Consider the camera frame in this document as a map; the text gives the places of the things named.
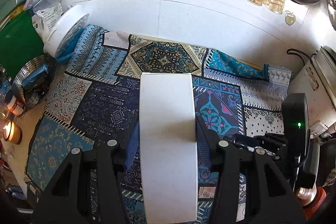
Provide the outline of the right hand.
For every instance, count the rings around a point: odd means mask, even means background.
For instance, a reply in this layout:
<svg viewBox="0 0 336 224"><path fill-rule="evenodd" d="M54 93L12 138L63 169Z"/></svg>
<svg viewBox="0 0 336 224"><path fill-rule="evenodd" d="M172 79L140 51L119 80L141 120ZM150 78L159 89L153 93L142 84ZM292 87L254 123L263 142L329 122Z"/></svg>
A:
<svg viewBox="0 0 336 224"><path fill-rule="evenodd" d="M300 205L303 208L306 219L310 220L317 213L321 205L323 204L327 194L323 187L316 187L314 184L313 188L299 188L296 191L296 196Z"/></svg>

